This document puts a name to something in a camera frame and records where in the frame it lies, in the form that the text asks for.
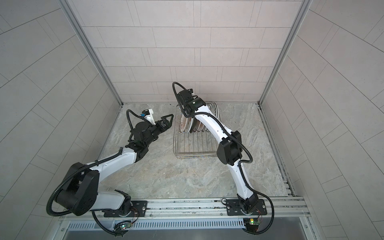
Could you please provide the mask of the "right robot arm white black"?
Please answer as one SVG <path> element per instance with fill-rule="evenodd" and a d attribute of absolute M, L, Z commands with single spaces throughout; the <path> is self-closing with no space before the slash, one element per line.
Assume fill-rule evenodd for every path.
<path fill-rule="evenodd" d="M 237 194 L 242 211 L 251 214 L 256 210 L 259 201 L 258 194 L 248 182 L 242 163 L 242 151 L 248 155 L 249 162 L 252 162 L 250 152 L 242 144 L 241 134 L 233 132 L 225 127 L 221 121 L 213 115 L 207 104 L 198 96 L 192 95 L 192 90 L 184 89 L 177 93 L 174 91 L 182 113 L 187 118 L 199 120 L 214 136 L 218 142 L 217 156 L 219 160 L 228 166 L 235 181 Z"/>

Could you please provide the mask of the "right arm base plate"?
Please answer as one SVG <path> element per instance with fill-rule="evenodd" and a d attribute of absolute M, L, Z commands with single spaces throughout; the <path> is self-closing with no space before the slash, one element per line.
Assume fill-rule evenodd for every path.
<path fill-rule="evenodd" d="M 226 206 L 228 216 L 265 216 L 268 214 L 263 199 L 257 199 L 251 204 L 239 199 L 222 199 L 221 202 Z"/>

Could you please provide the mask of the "white watermelon pattern plate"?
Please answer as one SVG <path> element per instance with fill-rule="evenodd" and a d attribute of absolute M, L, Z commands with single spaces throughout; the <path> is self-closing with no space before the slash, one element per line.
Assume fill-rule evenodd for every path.
<path fill-rule="evenodd" d="M 188 124 L 188 118 L 186 118 L 183 114 L 181 114 L 180 119 L 180 132 L 183 133 L 187 127 Z"/>

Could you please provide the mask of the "black white striped plate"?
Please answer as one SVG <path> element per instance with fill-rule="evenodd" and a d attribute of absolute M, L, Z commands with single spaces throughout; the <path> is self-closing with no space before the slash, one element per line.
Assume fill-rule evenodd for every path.
<path fill-rule="evenodd" d="M 208 103 L 208 107 L 209 107 L 209 109 L 210 109 L 212 115 L 215 116 L 215 110 L 214 110 L 214 108 L 213 108 L 213 106 L 212 106 L 212 103 Z"/>

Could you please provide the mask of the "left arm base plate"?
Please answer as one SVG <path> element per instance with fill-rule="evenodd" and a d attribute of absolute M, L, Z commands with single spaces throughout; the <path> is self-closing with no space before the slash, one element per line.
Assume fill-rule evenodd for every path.
<path fill-rule="evenodd" d="M 138 218 L 144 217 L 148 201 L 129 201 L 117 210 L 102 210 L 105 218 Z"/>

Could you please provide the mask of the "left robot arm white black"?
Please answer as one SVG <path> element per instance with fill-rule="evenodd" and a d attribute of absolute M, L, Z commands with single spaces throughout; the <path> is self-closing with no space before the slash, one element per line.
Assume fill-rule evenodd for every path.
<path fill-rule="evenodd" d="M 150 117 L 150 110 L 137 116 L 141 121 L 131 126 L 129 143 L 119 148 L 116 154 L 86 165 L 73 164 L 49 197 L 47 214 L 52 217 L 68 214 L 81 216 L 90 211 L 103 211 L 113 217 L 125 217 L 133 212 L 129 194 L 120 190 L 100 192 L 99 183 L 118 170 L 140 161 L 149 151 L 150 144 L 172 126 L 174 118 L 170 114 L 154 122 L 149 120 Z"/>

